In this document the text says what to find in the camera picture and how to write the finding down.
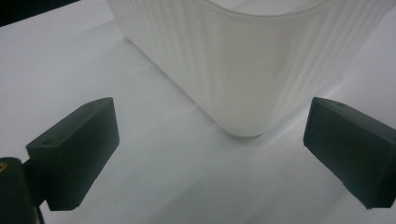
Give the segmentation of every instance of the ribbed plastic cup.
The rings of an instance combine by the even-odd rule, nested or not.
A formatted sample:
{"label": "ribbed plastic cup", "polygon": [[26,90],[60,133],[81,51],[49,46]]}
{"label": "ribbed plastic cup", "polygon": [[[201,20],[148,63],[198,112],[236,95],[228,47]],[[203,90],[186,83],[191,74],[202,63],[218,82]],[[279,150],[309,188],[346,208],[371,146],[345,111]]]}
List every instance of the ribbed plastic cup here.
{"label": "ribbed plastic cup", "polygon": [[330,81],[396,0],[107,0],[123,33],[225,131],[266,132]]}

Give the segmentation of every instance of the white surface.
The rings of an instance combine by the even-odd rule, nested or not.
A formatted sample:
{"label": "white surface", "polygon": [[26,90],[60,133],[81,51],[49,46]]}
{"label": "white surface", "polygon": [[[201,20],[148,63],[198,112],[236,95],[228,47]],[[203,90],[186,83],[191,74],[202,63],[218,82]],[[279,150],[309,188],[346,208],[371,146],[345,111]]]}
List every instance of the white surface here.
{"label": "white surface", "polygon": [[[396,10],[326,97],[396,128]],[[303,146],[307,106],[253,139],[219,128],[119,31],[102,0],[0,28],[0,157],[112,96],[120,146],[81,206],[47,223],[395,223],[367,211]]]}
{"label": "white surface", "polygon": [[[220,127],[256,136],[341,76],[396,0],[107,0],[122,32]],[[268,16],[287,8],[287,13]]]}

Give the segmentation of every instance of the white backdrop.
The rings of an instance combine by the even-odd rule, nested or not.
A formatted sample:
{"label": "white backdrop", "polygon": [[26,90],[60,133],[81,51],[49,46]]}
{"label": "white backdrop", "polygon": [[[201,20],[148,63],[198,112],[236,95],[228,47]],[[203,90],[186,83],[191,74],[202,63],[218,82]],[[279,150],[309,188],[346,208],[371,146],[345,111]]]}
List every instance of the white backdrop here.
{"label": "white backdrop", "polygon": [[[396,128],[396,10],[321,96]],[[220,129],[120,32],[103,0],[0,28],[0,157],[89,101],[114,98],[120,146],[81,206],[47,223],[395,223],[303,146],[308,105],[258,138]]]}

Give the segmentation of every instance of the translucent white plastic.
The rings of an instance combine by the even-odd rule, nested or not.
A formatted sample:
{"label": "translucent white plastic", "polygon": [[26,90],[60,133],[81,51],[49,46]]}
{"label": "translucent white plastic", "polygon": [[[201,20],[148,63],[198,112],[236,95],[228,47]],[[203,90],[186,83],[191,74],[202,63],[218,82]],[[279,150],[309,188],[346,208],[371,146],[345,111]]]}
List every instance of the translucent white plastic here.
{"label": "translucent white plastic", "polygon": [[266,132],[342,74],[396,0],[107,0],[125,35],[229,133]]}

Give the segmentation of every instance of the white ribbed container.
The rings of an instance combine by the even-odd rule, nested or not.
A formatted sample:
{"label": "white ribbed container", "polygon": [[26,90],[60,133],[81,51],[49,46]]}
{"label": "white ribbed container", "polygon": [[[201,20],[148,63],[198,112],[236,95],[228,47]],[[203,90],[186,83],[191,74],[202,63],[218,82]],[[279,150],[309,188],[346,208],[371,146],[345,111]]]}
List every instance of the white ribbed container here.
{"label": "white ribbed container", "polygon": [[396,0],[107,2],[125,35],[219,126],[241,136],[266,132],[339,77],[396,5]]}

